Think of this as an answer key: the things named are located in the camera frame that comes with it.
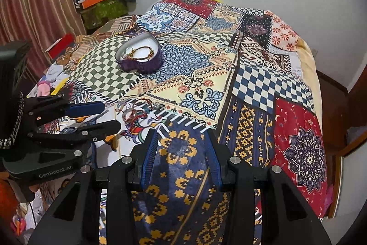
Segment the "left hand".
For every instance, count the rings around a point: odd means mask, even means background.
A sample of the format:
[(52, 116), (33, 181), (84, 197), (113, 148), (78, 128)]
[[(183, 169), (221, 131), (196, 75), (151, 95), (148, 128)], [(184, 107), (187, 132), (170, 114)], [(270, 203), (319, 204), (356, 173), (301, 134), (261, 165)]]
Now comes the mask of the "left hand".
[(13, 180), (8, 172), (1, 172), (1, 179), (7, 180), (20, 203), (30, 203), (34, 201), (35, 194), (40, 188), (40, 184), (29, 185), (28, 183)]

